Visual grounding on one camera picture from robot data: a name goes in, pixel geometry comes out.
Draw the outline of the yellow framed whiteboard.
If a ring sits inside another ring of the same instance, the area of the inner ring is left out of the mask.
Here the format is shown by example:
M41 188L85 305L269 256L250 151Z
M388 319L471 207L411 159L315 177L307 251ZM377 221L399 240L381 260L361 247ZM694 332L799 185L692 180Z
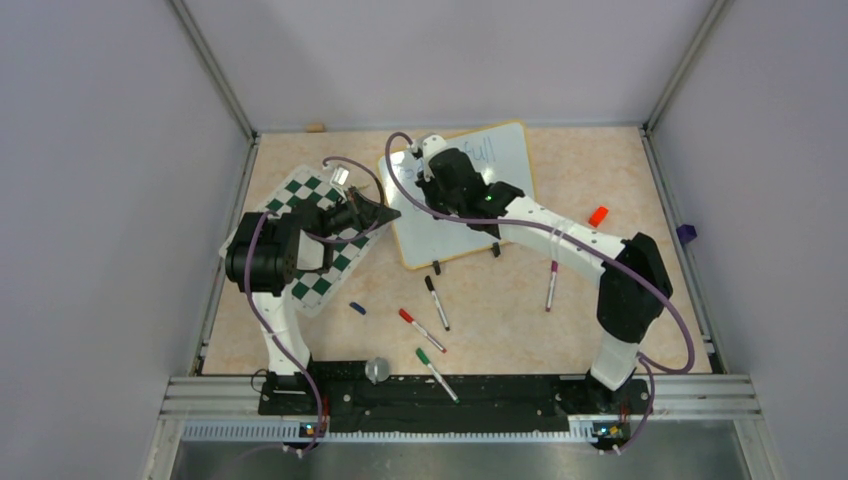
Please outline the yellow framed whiteboard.
M448 152L428 166L429 156L409 150L403 138L391 142L389 158L380 157L378 172L388 206L401 213L391 222L401 261L408 269L424 268L469 253L490 249L499 239L495 225L465 225L435 218L416 201L454 217L492 218L523 193L535 196L533 169L523 123L513 121L445 138Z

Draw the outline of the blue marker cap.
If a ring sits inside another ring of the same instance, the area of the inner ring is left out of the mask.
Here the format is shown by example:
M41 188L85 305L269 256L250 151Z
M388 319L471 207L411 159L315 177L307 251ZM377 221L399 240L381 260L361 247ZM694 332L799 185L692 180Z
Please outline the blue marker cap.
M359 314L361 314L361 315L365 315L365 314L366 314L366 309L365 309L363 306L361 306L360 304L356 303L356 302L351 302L351 303L349 304L349 306L350 306L352 309L354 309L355 311L357 311L357 312L358 312Z

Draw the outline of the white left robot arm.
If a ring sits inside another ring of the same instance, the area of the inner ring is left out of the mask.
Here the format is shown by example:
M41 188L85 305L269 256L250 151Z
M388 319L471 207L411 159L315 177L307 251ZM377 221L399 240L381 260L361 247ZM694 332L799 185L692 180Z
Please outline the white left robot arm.
M338 247L366 241L373 230L400 217L400 211L355 187L327 206L304 199L285 210L274 200L264 213L242 216L222 256L227 279L261 316L268 372L293 376L311 360L297 318L298 277L330 272L339 264L334 259Z

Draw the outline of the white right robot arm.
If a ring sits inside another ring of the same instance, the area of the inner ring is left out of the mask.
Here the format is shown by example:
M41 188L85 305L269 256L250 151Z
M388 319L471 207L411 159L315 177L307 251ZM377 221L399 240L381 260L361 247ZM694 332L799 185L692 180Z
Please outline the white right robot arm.
M673 293L656 241L644 233L630 239L601 233L554 213L512 184L488 183L470 157L440 135L414 141L409 152L423 164L415 184L434 218L545 254L597 287L596 318L603 333L586 397L594 409L614 411L626 400L625 383L640 344Z

